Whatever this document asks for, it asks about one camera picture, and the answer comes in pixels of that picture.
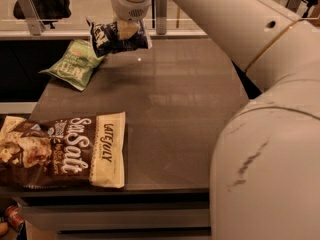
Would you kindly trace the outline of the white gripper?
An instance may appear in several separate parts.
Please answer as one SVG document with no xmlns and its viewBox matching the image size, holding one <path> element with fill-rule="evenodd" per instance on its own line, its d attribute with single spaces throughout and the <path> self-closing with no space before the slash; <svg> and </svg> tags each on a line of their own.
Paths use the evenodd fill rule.
<svg viewBox="0 0 320 240">
<path fill-rule="evenodd" d="M 111 0 L 111 3 L 115 14 L 122 19 L 117 21 L 119 39 L 130 39 L 139 30 L 135 21 L 146 16 L 151 0 Z"/>
</svg>

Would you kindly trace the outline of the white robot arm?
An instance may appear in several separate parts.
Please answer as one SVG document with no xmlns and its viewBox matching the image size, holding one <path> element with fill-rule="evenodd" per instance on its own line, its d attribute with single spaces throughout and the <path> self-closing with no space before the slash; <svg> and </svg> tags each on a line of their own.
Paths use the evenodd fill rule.
<svg viewBox="0 0 320 240">
<path fill-rule="evenodd" d="M 212 240 L 320 240 L 319 31 L 272 0 L 173 0 L 260 88 L 210 170 Z M 124 20 L 149 0 L 112 0 Z"/>
</svg>

